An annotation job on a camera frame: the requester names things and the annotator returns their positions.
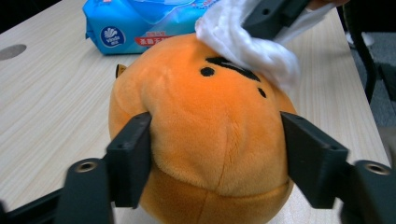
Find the wet wipes package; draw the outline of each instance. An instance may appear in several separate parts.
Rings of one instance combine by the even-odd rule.
[[[86,38],[103,54],[142,53],[195,22],[219,0],[88,0]]]

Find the black embroidered eye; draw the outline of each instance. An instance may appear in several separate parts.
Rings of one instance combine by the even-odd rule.
[[[204,77],[211,77],[211,76],[215,75],[215,69],[213,69],[211,67],[205,67],[205,68],[201,69],[201,74]]]
[[[262,88],[259,88],[259,93],[262,95],[262,97],[267,98],[267,95],[265,94],[265,91],[262,90]]]

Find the plush toy mouth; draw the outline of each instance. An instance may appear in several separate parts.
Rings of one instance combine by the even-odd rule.
[[[242,67],[236,65],[235,63],[228,61],[225,58],[222,58],[222,57],[207,58],[206,61],[209,63],[216,64],[218,66],[224,67],[224,68],[232,69],[244,77],[247,77],[254,81],[261,82],[260,79],[256,75],[254,75],[254,73],[252,73],[250,70],[242,68]],[[265,94],[265,91],[262,88],[258,88],[258,90],[262,97],[267,98],[267,95]]]

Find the stuffed animal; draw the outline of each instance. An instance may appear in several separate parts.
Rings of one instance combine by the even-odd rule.
[[[288,199],[280,111],[295,109],[262,74],[195,34],[174,36],[116,79],[111,137],[147,111],[152,167],[140,204],[162,223],[264,223]]]

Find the light wood grain surface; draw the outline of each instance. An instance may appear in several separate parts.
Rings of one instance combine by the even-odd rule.
[[[0,49],[27,46],[0,61],[0,199],[8,211],[60,188],[71,164],[102,158],[110,141],[116,65],[139,55],[102,55],[84,38],[83,4],[63,0],[0,35]],[[299,114],[351,149],[350,162],[389,165],[336,11],[288,48],[303,72],[300,86],[289,92]],[[116,213],[118,223],[154,223],[141,209]],[[294,188],[271,223],[339,219],[336,209],[310,208]]]

